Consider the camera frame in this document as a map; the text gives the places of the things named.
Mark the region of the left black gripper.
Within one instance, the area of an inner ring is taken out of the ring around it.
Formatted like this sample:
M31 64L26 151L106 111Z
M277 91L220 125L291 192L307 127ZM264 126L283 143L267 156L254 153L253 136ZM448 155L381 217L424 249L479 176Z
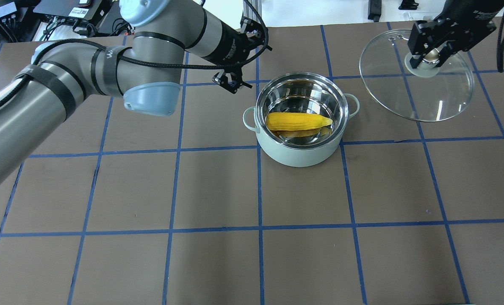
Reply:
M241 33L224 22L221 22L221 25L220 41L212 52L212 64L236 67L237 64L249 59L252 50L273 51L273 48L267 44L267 27L263 22L262 33ZM213 82L232 94L236 94L241 87L253 88L251 84L243 80L241 71L219 71L213 76Z

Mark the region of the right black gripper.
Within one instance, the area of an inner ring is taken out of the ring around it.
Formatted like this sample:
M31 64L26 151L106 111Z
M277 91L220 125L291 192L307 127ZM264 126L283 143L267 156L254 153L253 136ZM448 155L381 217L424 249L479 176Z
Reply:
M409 64L417 68L434 48L440 68L463 47L474 47L493 33L497 26L493 18L504 8L504 0L446 0L443 10L432 21L418 20L413 24L407 46Z

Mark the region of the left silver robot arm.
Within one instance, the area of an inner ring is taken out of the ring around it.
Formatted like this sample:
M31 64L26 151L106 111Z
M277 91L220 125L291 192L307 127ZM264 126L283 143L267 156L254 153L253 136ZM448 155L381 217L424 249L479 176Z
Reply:
M243 16L235 30L192 0L121 0L133 44L66 39L37 47L31 63L0 90L0 184L93 94L122 98L127 110L170 116L183 69L214 70L231 93L249 84L241 68L268 45L268 28Z

